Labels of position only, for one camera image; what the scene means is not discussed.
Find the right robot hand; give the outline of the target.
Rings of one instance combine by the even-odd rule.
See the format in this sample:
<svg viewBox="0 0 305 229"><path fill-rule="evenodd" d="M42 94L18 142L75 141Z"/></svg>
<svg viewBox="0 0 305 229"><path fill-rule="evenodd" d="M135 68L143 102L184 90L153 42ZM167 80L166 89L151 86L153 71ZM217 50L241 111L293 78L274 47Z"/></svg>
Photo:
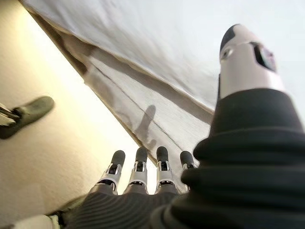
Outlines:
<svg viewBox="0 0 305 229"><path fill-rule="evenodd" d="M114 193L123 152L70 217L69 229L302 229L305 226L305 132L277 73L274 56L235 24L220 46L218 98L209 136L186 164L179 195L165 147L157 149L154 195L143 181Z"/></svg>

